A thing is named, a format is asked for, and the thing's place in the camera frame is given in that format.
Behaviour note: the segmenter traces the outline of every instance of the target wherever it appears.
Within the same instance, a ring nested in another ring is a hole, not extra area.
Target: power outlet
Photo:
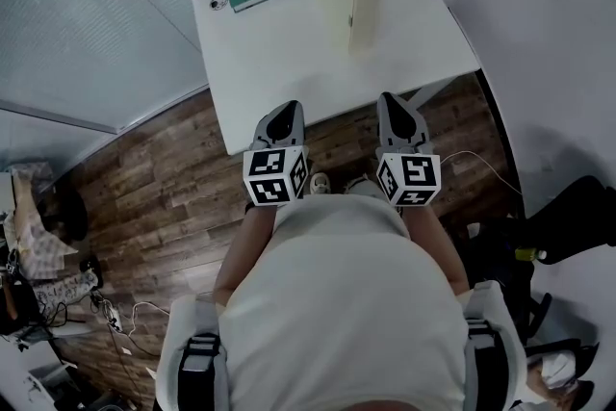
[[[115,329],[116,332],[122,332],[122,321],[119,318],[119,311],[112,307],[109,309],[109,312],[112,315],[112,320],[109,322],[109,325]]]

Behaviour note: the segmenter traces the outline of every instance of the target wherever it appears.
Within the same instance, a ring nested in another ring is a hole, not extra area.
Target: white shoe
[[[331,193],[329,177],[325,173],[315,173],[310,178],[310,193]]]

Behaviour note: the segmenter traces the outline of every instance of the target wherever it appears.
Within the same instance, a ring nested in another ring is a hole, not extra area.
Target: wooden floor
[[[505,177],[501,141],[474,76],[458,78],[422,108],[436,152],[442,158],[468,149]],[[376,147],[375,106],[307,129],[310,158],[332,176],[370,171]],[[211,292],[218,268],[244,215],[242,156],[226,155],[208,91],[153,118],[105,147],[65,178],[80,192],[90,214],[90,249],[101,261],[102,293],[120,304],[125,328],[131,307],[151,301],[164,309],[186,293]],[[513,193],[477,158],[465,154],[443,165],[443,190],[434,208],[450,225],[503,215]],[[58,341],[61,355],[76,363],[92,384],[114,388],[151,409],[158,359],[126,336],[130,349],[120,364],[102,316],[90,303],[71,306],[72,319],[91,321],[88,336]],[[159,354],[167,317],[140,307],[133,338]]]

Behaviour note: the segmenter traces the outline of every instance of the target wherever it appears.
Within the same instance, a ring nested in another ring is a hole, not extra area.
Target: desk
[[[257,122],[296,99],[306,124],[373,103],[383,91],[436,90],[479,69],[442,0],[381,0],[373,47],[335,50],[318,0],[269,0],[240,13],[193,0],[218,123],[229,154],[245,150]]]

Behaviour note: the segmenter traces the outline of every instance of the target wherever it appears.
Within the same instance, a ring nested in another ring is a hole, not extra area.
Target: white cable
[[[454,156],[457,156],[458,154],[463,154],[463,153],[469,153],[472,154],[473,156],[475,156],[476,158],[479,158],[488,168],[490,168],[492,170],[492,172],[497,175],[497,178],[499,180],[502,181],[502,183],[504,185],[506,185],[509,189],[511,189],[513,192],[518,193],[519,195],[522,195],[522,193],[516,189],[513,185],[511,185],[509,182],[507,182],[504,178],[502,178],[499,173],[492,168],[492,165],[490,165],[487,161],[485,161],[483,158],[481,158],[481,156],[479,156],[478,154],[474,153],[473,151],[458,151],[457,153],[453,153],[453,154],[449,154],[447,158],[441,160],[441,165],[448,160],[449,158],[453,158]]]
[[[169,312],[167,310],[163,310],[161,307],[157,307],[154,303],[150,302],[150,301],[140,301],[139,303],[135,303],[133,305],[133,316],[131,317],[131,320],[133,321],[133,329],[128,333],[128,337],[130,338],[133,335],[133,332],[135,332],[137,330],[137,326],[136,326],[136,320],[137,320],[137,307],[139,305],[149,305],[151,307],[154,307],[156,310],[160,310],[161,312],[163,312],[166,316],[169,316]]]

